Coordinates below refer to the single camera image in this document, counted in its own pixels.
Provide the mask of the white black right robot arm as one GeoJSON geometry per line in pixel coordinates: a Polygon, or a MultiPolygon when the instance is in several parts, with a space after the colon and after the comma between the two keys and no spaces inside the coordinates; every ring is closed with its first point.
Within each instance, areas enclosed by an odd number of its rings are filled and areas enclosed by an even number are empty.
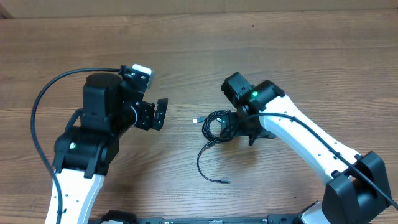
{"type": "Polygon", "coordinates": [[[222,141],[247,136],[278,137],[316,173],[325,186],[321,201],[296,215],[268,217],[268,223],[370,223],[392,199],[384,161],[374,152],[361,155],[306,117],[270,80],[250,84],[240,73],[228,77],[221,91],[236,108],[223,118],[222,141]]]}

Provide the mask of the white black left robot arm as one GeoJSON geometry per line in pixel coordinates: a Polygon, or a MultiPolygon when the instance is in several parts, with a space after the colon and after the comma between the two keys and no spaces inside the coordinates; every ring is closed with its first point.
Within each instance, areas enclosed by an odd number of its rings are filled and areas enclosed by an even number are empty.
{"type": "Polygon", "coordinates": [[[127,68],[86,78],[83,106],[55,141],[55,178],[46,223],[88,223],[120,137],[131,127],[162,129],[168,100],[143,100],[153,77],[152,70],[127,68]]]}

